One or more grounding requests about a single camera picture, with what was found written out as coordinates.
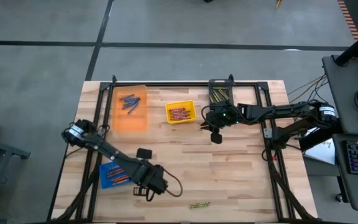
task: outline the orange striped tape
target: orange striped tape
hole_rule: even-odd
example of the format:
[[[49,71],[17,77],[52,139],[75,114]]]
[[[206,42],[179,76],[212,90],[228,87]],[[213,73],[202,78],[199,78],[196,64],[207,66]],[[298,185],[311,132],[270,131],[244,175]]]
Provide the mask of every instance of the orange striped tape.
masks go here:
[[[349,14],[349,11],[347,10],[345,2],[342,0],[338,0],[338,4],[339,4],[339,7],[341,8],[343,16],[345,17],[347,26],[349,26],[349,29],[351,30],[354,40],[358,40],[357,28],[354,25],[353,19],[352,19],[351,15]]]

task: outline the wooden table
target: wooden table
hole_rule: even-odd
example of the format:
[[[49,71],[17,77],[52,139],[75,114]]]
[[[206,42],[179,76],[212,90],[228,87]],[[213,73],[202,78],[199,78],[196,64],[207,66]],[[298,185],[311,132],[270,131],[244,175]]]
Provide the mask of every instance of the wooden table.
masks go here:
[[[268,81],[268,85],[273,104],[288,104],[283,81]],[[99,82],[84,83],[75,120],[93,120],[98,89]],[[256,104],[253,88],[234,87],[233,95],[235,104]],[[165,104],[183,100],[195,101],[197,120],[168,124]],[[148,87],[149,130],[131,134],[112,130],[108,132],[107,141],[130,156],[135,156],[138,147],[152,149],[151,163],[161,164],[177,176],[183,184],[183,195],[179,198],[156,195],[152,202],[146,202],[145,198],[132,195],[132,184],[99,189],[94,222],[277,221],[267,163],[261,158],[264,140],[260,125],[238,124],[224,128],[221,130],[223,143],[213,144],[210,132],[200,130],[203,122],[200,111],[207,104],[205,87]],[[277,125],[287,126],[291,122],[292,119],[280,119]],[[283,155],[292,192],[307,211],[317,217],[301,152],[287,148]],[[81,150],[66,159],[52,218],[62,214],[78,193],[85,157],[86,150]],[[165,178],[168,189],[177,193],[177,182],[168,175]],[[90,191],[85,198],[84,213],[88,211],[89,197]],[[282,192],[280,198],[288,217]],[[188,208],[196,202],[211,204],[206,208]]]

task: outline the gray concrete floor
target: gray concrete floor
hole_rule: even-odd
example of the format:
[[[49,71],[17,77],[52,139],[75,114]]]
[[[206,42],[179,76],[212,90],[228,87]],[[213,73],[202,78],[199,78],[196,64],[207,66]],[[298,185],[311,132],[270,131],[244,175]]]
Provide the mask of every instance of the gray concrete floor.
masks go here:
[[[0,0],[0,40],[96,41],[108,0]],[[336,0],[115,0],[105,42],[345,46],[353,42]],[[47,217],[93,48],[0,46],[0,141],[32,152],[13,159],[0,219]],[[285,80],[287,91],[323,75],[340,52],[102,48],[92,80]],[[319,91],[333,103],[329,86]],[[297,93],[290,95],[294,99]],[[311,177],[320,218],[358,223],[336,203],[336,179]]]

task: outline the yellow container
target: yellow container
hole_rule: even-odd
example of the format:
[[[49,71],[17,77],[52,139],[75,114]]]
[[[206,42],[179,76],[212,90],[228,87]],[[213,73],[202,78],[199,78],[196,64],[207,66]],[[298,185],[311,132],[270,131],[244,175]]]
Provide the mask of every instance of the yellow container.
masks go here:
[[[189,112],[189,117],[190,117],[189,119],[183,119],[183,120],[179,120],[179,121],[171,119],[169,111],[172,110],[172,109],[180,109],[180,108],[184,108],[185,111]],[[196,108],[194,106],[193,100],[176,102],[176,103],[167,103],[165,105],[165,111],[167,112],[167,121],[170,124],[191,122],[191,121],[194,121],[197,118],[197,116],[196,116]]]

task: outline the orange tray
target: orange tray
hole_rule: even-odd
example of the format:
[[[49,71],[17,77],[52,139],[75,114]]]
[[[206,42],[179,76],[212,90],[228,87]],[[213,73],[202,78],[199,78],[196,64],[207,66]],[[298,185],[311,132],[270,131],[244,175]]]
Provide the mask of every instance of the orange tray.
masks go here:
[[[120,98],[134,94],[133,97],[139,97],[139,104],[128,114],[128,109],[122,109],[124,100]],[[147,87],[125,86],[114,87],[112,92],[112,128],[119,132],[145,131],[148,129],[147,121]]]

